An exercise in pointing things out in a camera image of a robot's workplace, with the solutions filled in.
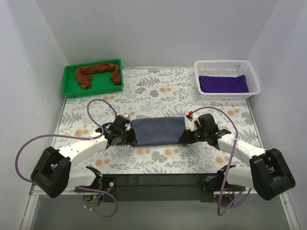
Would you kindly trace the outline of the grey blue towel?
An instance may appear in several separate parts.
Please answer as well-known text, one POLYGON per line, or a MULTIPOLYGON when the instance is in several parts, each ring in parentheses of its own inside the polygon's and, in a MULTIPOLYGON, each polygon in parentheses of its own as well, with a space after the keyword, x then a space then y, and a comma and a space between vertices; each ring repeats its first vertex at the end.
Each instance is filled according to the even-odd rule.
POLYGON ((134 119, 130 127, 135 133, 135 147, 174 145, 186 130, 183 117, 156 117, 134 119))

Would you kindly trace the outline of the purple towel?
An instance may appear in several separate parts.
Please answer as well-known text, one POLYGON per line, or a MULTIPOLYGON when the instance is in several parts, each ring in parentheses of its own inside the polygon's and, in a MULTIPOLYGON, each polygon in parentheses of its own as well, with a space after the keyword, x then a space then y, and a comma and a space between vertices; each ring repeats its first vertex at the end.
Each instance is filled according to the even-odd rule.
POLYGON ((200 89, 204 93, 247 93, 246 76, 199 76, 200 89))

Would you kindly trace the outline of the orange brown towel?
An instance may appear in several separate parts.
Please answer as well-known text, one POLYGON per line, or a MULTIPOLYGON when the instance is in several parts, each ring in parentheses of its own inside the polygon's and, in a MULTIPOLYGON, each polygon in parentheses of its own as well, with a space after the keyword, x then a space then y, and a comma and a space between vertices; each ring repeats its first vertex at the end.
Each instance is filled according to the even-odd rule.
POLYGON ((122 84, 120 68, 116 64, 107 62, 78 67, 75 71, 75 78, 83 90, 87 90, 91 86, 94 74, 112 72, 110 80, 119 86, 122 84))

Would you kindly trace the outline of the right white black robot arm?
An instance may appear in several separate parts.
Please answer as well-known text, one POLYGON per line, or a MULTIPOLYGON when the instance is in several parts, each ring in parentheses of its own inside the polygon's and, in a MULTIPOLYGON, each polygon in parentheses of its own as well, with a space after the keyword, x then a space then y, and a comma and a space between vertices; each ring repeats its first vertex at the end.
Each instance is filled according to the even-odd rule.
POLYGON ((231 165, 219 169, 218 183, 253 189, 267 201, 295 187, 295 179, 278 149, 262 149, 239 140, 230 131, 219 129, 211 114, 189 113, 187 119, 191 129, 184 131, 180 143, 206 142, 217 150, 232 154, 247 166, 243 169, 231 165))

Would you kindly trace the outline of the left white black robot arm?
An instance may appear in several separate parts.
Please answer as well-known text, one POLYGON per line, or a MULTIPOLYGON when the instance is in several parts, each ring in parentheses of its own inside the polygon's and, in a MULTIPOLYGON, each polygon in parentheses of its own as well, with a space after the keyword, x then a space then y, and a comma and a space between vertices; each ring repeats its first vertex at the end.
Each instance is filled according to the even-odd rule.
POLYGON ((82 188, 100 189, 103 175, 99 170, 92 166, 74 169, 74 166, 111 146, 134 143, 134 134, 128 129, 129 124, 128 115, 118 115, 114 122, 96 129, 88 140, 60 149, 46 148, 31 174, 31 180, 51 198, 59 196, 67 188, 76 191, 82 188))

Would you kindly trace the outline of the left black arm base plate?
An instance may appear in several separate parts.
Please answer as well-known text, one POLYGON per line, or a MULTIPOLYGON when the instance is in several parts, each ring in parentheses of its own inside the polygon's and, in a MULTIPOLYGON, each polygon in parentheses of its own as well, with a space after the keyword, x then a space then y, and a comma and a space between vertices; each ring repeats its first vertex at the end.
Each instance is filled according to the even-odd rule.
POLYGON ((112 193, 116 190, 117 179, 116 177, 101 177, 96 178, 94 182, 89 186, 81 186, 81 188, 100 190, 108 193, 112 193))

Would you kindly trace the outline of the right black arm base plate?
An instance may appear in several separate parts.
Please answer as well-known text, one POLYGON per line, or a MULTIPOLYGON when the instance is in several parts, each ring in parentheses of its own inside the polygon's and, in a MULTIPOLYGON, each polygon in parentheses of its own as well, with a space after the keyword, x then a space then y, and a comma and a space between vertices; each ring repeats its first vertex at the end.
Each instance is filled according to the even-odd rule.
MULTIPOLYGON (((222 187, 223 180, 218 176, 203 176, 200 178, 201 189, 205 192, 219 192, 222 187)), ((232 193, 240 191, 243 187, 239 185, 230 185, 228 183, 224 186, 223 193, 232 193)))

